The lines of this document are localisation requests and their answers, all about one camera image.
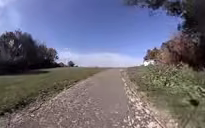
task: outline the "tree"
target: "tree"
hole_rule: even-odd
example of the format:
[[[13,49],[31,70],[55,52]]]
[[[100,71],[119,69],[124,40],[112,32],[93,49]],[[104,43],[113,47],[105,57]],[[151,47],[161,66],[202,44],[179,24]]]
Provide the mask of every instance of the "tree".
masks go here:
[[[68,62],[68,66],[69,66],[69,67],[74,67],[74,66],[75,66],[75,63],[74,63],[73,61],[69,61],[69,62]]]
[[[126,0],[128,5],[138,5],[152,10],[163,9],[170,16],[181,17],[178,26],[187,33],[205,33],[205,0]]]
[[[146,56],[144,57],[144,60],[157,60],[159,58],[160,50],[157,48],[154,48],[152,50],[147,50]]]
[[[169,16],[181,17],[183,22],[178,25],[178,29],[184,36],[193,40],[193,43],[189,42],[189,45],[196,47],[192,54],[196,56],[195,58],[200,59],[199,65],[205,66],[205,0],[126,0],[126,3],[151,10],[162,9]],[[176,47],[184,45],[181,48],[189,47],[186,46],[187,43],[173,44],[171,43],[172,46]],[[170,53],[178,56],[176,48],[172,49]]]

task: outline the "sky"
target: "sky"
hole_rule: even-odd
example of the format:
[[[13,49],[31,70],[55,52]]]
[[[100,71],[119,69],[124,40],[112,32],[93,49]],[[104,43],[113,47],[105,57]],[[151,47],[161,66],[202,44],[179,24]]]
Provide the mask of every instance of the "sky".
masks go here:
[[[128,67],[177,32],[180,19],[124,0],[0,0],[0,34],[20,29],[80,66]]]

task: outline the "treeline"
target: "treeline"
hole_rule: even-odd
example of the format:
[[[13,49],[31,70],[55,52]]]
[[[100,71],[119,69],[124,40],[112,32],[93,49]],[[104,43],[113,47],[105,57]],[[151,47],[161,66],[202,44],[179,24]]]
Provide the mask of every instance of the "treeline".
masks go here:
[[[198,43],[185,33],[179,33],[171,40],[162,43],[160,48],[148,50],[144,60],[157,60],[169,65],[185,63],[194,69],[203,69],[205,68],[205,43]]]
[[[186,63],[195,69],[205,67],[205,0],[126,0],[126,3],[154,11],[162,9],[167,15],[182,19],[179,34],[160,48],[148,50],[145,60]]]
[[[18,30],[0,35],[0,74],[65,66],[56,63],[57,59],[54,48],[48,48],[28,33]]]

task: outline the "shrub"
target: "shrub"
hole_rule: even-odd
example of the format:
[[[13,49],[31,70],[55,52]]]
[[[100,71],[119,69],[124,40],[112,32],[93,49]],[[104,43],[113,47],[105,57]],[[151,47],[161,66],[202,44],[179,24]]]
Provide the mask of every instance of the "shrub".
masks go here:
[[[180,127],[205,127],[205,70],[197,72],[187,65],[150,65],[130,68],[128,74],[139,91],[179,120]]]

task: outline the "foliage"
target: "foliage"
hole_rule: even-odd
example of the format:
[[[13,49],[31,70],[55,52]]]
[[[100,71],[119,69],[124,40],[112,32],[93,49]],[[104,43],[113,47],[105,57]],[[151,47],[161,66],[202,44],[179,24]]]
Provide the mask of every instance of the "foliage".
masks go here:
[[[69,67],[74,67],[74,66],[75,66],[75,63],[74,63],[73,61],[69,61],[69,62],[68,62],[68,66],[69,66]]]
[[[170,16],[181,17],[180,30],[205,32],[205,0],[126,0],[128,5],[138,5],[152,10],[162,9]]]
[[[144,60],[157,60],[159,59],[160,50],[157,48],[154,48],[152,50],[147,50],[146,56],[144,57]]]
[[[160,109],[169,110],[179,127],[205,127],[205,70],[188,66],[150,65],[128,69],[139,91]]]
[[[34,40],[20,30],[0,36],[0,74],[51,68],[58,64],[57,51]]]
[[[195,67],[205,66],[205,0],[126,0],[126,3],[151,10],[162,9],[170,16],[181,17],[183,22],[178,28],[184,38],[166,43],[168,47],[162,56],[169,62],[183,61]]]
[[[154,49],[152,51],[147,52],[145,58],[152,58],[155,52],[157,53],[155,58],[165,64],[186,63],[195,69],[205,67],[205,48],[200,47],[193,38],[184,33],[178,33],[170,41],[164,42],[160,49],[155,48],[155,51]]]

